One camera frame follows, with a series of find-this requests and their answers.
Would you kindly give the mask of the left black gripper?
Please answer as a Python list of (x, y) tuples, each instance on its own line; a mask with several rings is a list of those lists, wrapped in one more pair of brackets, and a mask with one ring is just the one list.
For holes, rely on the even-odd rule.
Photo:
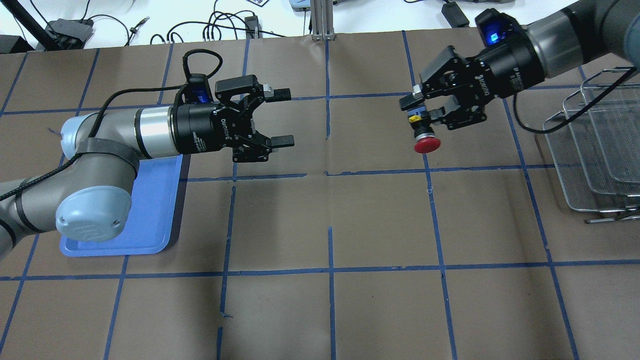
[(215, 82), (212, 102), (187, 104), (182, 85), (170, 107), (173, 144), (183, 155), (231, 149), (234, 163), (263, 163), (276, 150), (293, 147), (293, 135), (268, 137), (258, 132), (253, 113), (261, 103), (291, 100), (289, 88), (261, 84), (255, 75)]

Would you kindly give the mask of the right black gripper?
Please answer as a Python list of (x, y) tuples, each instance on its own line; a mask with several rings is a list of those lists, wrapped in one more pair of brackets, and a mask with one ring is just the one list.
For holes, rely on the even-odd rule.
[(455, 47), (442, 50), (419, 75), (414, 100), (448, 96), (430, 110), (430, 124), (453, 131), (487, 120), (485, 105), (505, 99), (545, 79), (542, 62), (520, 25), (507, 38), (478, 54), (463, 56)]

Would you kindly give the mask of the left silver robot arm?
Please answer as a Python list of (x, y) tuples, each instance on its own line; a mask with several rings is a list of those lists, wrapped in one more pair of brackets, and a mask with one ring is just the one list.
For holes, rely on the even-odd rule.
[(81, 242), (120, 235), (143, 160), (230, 148), (234, 163), (263, 163), (293, 147), (294, 136), (265, 136), (254, 123), (260, 105), (290, 101), (291, 90), (262, 84), (253, 74), (218, 80), (211, 88), (222, 63), (215, 51), (189, 50), (182, 58), (185, 83), (173, 86), (172, 104), (110, 111), (119, 96), (162, 91), (122, 89), (98, 112), (69, 118), (61, 129), (64, 164), (1, 184), (1, 256), (25, 237), (50, 231)]

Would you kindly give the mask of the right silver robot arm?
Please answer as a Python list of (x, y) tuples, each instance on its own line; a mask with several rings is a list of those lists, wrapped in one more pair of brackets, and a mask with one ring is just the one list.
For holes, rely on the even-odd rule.
[(448, 97), (424, 111), (426, 126), (450, 130), (486, 120), (485, 106), (607, 54), (639, 66), (639, 2), (579, 0), (528, 25), (489, 8), (475, 18), (484, 48), (462, 57), (448, 46), (420, 78), (422, 100)]

